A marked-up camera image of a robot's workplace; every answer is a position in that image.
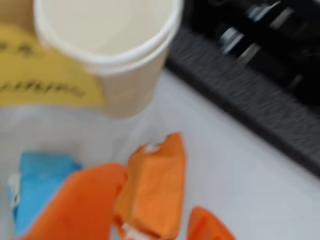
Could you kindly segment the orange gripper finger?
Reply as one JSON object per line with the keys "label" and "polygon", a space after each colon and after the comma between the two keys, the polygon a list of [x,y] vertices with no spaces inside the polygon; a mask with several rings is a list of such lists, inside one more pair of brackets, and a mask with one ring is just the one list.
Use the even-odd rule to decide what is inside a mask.
{"label": "orange gripper finger", "polygon": [[235,240],[226,225],[209,210],[195,206],[188,220],[187,240]]}
{"label": "orange gripper finger", "polygon": [[127,179],[127,167],[118,163],[72,173],[19,239],[110,239],[115,201]]}

